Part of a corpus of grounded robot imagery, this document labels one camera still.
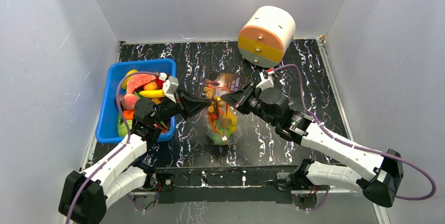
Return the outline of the brown toy longan bunch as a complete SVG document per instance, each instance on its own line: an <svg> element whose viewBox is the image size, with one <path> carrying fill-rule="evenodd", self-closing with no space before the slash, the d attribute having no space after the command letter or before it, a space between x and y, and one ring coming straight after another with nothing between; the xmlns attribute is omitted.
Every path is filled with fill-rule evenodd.
<svg viewBox="0 0 445 224"><path fill-rule="evenodd" d="M224 103L220 97L216 96L216 89L211 86L203 88L205 97L210 101L210 106L207 108L208 117L211 120L219 119L219 114L222 112Z"/></svg>

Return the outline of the clear zip top bag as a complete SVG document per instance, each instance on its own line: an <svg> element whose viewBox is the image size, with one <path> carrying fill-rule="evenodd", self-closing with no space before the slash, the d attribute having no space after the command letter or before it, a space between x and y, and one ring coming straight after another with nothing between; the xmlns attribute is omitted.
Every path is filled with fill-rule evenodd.
<svg viewBox="0 0 445 224"><path fill-rule="evenodd" d="M206 134L214 145L233 145L241 139L238 117L231 106L209 107L202 114Z"/></svg>

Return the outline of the green toy lime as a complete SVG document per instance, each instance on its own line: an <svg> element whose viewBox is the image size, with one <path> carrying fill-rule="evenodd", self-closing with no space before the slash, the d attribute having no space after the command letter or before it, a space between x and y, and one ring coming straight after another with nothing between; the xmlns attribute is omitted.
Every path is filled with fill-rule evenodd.
<svg viewBox="0 0 445 224"><path fill-rule="evenodd" d="M223 146L223 145L228 145L229 141L228 141L228 137L227 136L221 136L219 134L213 134L210 139L212 140L214 145L218 145L218 146Z"/></svg>

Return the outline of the yellow toy banana bunch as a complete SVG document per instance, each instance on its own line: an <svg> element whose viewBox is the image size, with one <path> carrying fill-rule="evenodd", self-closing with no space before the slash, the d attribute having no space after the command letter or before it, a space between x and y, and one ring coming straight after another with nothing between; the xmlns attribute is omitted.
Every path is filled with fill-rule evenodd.
<svg viewBox="0 0 445 224"><path fill-rule="evenodd" d="M213 132L220 135L229 135L234 133L238 128L238 118L232 110L222 110L219 114L219 119L209 119L209 125Z"/></svg>

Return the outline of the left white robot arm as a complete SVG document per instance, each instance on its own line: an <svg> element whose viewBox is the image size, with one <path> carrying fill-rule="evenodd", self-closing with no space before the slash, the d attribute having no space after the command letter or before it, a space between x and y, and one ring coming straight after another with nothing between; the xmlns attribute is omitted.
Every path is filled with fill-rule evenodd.
<svg viewBox="0 0 445 224"><path fill-rule="evenodd" d="M160 104L140 98L126 139L99 162L66 177L58 207L66 223L100 223L107 209L132 190L153 189L156 175L152 169L139 165L137 159L157 143L161 134L157 125L178 114L184 119L191 118L210 105L209 99L182 90Z"/></svg>

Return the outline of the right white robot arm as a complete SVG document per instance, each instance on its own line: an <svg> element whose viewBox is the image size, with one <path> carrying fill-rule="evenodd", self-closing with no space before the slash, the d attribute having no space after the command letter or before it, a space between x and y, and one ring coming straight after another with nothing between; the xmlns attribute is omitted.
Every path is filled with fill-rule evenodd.
<svg viewBox="0 0 445 224"><path fill-rule="evenodd" d="M329 130L323 130L308 113L299 111L278 88L260 90L253 83L221 99L242 114L252 113L274 127L283 139L311 148L340 162L323 164L305 159L294 174L279 178L275 185L284 190L334 186L363 193L365 198L392 207L403 178L400 154L392 149L391 159L364 151L360 145Z"/></svg>

